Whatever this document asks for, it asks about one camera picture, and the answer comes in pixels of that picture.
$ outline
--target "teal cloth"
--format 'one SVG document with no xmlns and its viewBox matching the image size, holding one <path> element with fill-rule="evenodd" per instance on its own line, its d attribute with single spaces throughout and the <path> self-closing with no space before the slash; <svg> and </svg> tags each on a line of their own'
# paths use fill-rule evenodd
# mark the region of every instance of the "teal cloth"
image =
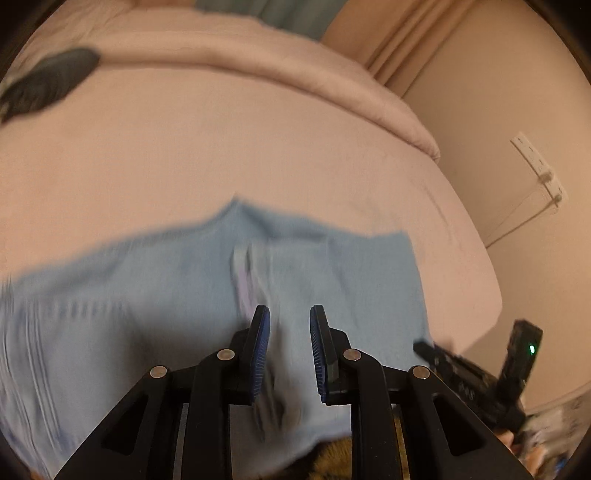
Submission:
<svg viewBox="0 0 591 480">
<path fill-rule="evenodd" d="M 272 27 L 320 40 L 345 3 L 346 0 L 197 0 L 195 5 L 207 12 L 257 17 Z"/>
</svg>

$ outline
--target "curtain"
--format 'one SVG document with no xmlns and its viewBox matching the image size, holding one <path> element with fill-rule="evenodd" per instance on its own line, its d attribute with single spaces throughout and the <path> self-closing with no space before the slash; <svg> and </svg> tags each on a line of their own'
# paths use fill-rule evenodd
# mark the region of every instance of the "curtain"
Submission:
<svg viewBox="0 0 591 480">
<path fill-rule="evenodd" d="M 348 0 L 322 43 L 402 96 L 476 0 Z"/>
</svg>

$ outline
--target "light blue towel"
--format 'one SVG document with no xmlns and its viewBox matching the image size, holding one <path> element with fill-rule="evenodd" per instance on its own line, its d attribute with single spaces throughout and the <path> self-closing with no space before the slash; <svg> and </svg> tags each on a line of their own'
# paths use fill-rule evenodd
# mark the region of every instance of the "light blue towel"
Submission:
<svg viewBox="0 0 591 480">
<path fill-rule="evenodd" d="M 146 371 L 194 365 L 226 347 L 256 301 L 272 312 L 272 376 L 256 417 L 250 408 L 231 412 L 237 479 L 349 432 L 347 410 L 317 395 L 312 304 L 325 305 L 353 346 L 392 367 L 420 363 L 412 344 L 428 336 L 404 234 L 361 238 L 234 201 L 198 227 L 112 245 L 5 285 L 0 429 L 29 467 L 53 477 Z"/>
</svg>

